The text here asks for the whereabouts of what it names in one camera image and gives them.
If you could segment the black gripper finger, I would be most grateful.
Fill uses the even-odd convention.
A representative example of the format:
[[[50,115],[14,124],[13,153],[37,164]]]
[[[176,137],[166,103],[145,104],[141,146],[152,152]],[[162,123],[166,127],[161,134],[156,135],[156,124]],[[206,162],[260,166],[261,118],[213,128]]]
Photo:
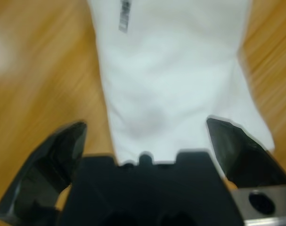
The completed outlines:
[[[286,173],[275,159],[241,128],[207,119],[216,159],[238,188],[286,185]]]
[[[55,226],[58,197],[81,161],[87,125],[77,121],[46,138],[26,159],[0,200],[0,220],[11,226]]]

